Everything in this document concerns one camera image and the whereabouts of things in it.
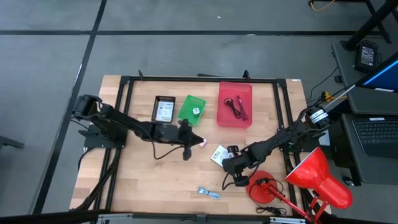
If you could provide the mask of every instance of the red desk lamp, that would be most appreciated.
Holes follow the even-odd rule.
[[[310,204],[309,211],[304,212],[290,200],[287,200],[285,195],[277,190],[273,179],[267,172],[257,171],[250,179],[246,190],[249,193],[249,189],[252,188],[250,196],[259,203],[267,203],[274,199],[274,197],[277,197],[301,214],[301,216],[314,223],[317,223],[320,215],[329,204],[336,208],[348,208],[353,203],[351,192],[329,173],[328,162],[319,147],[312,151],[286,177],[286,181],[293,185],[316,191],[317,194]],[[310,212],[317,203],[317,200],[323,201],[323,204],[312,220]]]

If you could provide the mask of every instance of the wooden table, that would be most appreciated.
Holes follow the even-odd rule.
[[[99,91],[99,97],[104,103],[114,105],[118,93],[119,75],[105,75]],[[300,80],[286,80],[294,119],[300,111],[307,107],[303,87]],[[130,131],[127,135],[126,147],[122,150],[116,188],[114,191],[112,211],[115,212],[146,212],[146,213],[193,213],[218,215],[258,215],[256,205],[248,197],[244,187],[229,186],[221,190],[225,172],[222,167],[210,160],[215,149],[222,145],[238,145],[243,147],[254,141],[262,141],[273,136],[278,128],[277,112],[272,84],[251,83],[253,90],[253,122],[247,129],[223,128],[217,126],[217,82],[157,82],[134,81],[129,116],[140,121],[150,121],[156,95],[176,96],[174,124],[177,115],[187,95],[197,96],[206,100],[206,107],[193,132],[204,136],[208,144],[203,149],[192,147],[192,157],[189,161],[182,160],[182,152],[175,151],[167,157],[156,161],[152,157],[152,145],[144,142]],[[284,108],[282,89],[279,91],[284,124],[287,117]],[[157,155],[162,155],[173,146],[155,144]],[[302,159],[308,153],[301,153]],[[93,190],[100,176],[104,149],[94,149],[81,162],[70,208],[82,203]],[[284,185],[284,193],[289,198],[283,155],[274,150],[267,157],[259,170],[271,173],[275,179]],[[198,195],[197,188],[204,187],[218,192],[220,200],[214,200],[207,195]],[[101,208],[104,207],[107,186],[104,188]],[[299,207],[302,200],[298,188],[295,188]],[[292,210],[283,202],[274,199],[266,206],[284,207],[288,215]],[[264,212],[261,215],[272,215]]]

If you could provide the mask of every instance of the white card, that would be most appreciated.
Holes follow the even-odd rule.
[[[223,160],[224,159],[228,159],[228,158],[232,158],[232,157],[234,157],[232,152],[228,153],[226,148],[224,148],[223,146],[218,146],[216,151],[211,156],[211,160],[215,161],[218,165],[220,165],[222,167],[223,166]]]
[[[159,101],[155,120],[171,122],[173,118],[173,105],[173,102]]]

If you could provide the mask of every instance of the green container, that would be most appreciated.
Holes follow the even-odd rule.
[[[188,95],[178,113],[179,119],[188,119],[188,122],[192,125],[196,125],[199,122],[200,116],[205,109],[206,101],[191,95]],[[200,113],[198,115],[193,114],[193,109],[198,108]]]

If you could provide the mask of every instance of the sticker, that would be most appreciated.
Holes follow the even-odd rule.
[[[211,160],[215,161],[218,165],[220,165],[222,167],[223,160],[232,158],[232,157],[234,157],[232,152],[228,152],[228,150],[226,150],[223,146],[218,146],[216,151],[211,156]]]
[[[173,102],[159,101],[157,104],[156,121],[171,122],[173,116]]]
[[[394,90],[388,90],[388,89],[383,89],[383,88],[375,88],[374,90],[387,91],[389,93],[392,93],[394,91]]]
[[[369,118],[371,121],[384,121],[384,118]]]
[[[322,120],[323,118],[326,118],[327,116],[328,116],[327,113],[323,113],[322,115],[320,115],[317,118],[315,118],[314,120],[312,120],[312,123],[315,124],[316,122]]]
[[[310,119],[316,118],[317,116],[323,114],[323,112],[324,112],[323,109],[318,110],[317,112],[315,112],[313,115],[310,116]]]

